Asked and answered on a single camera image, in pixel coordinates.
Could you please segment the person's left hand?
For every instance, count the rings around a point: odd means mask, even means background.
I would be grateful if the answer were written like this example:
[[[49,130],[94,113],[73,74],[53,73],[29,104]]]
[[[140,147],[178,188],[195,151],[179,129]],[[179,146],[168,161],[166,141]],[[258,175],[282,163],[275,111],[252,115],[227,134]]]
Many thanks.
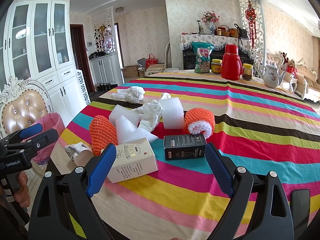
[[[30,206],[29,188],[27,185],[28,177],[24,171],[20,172],[17,182],[20,188],[15,192],[14,198],[22,208],[28,208]]]

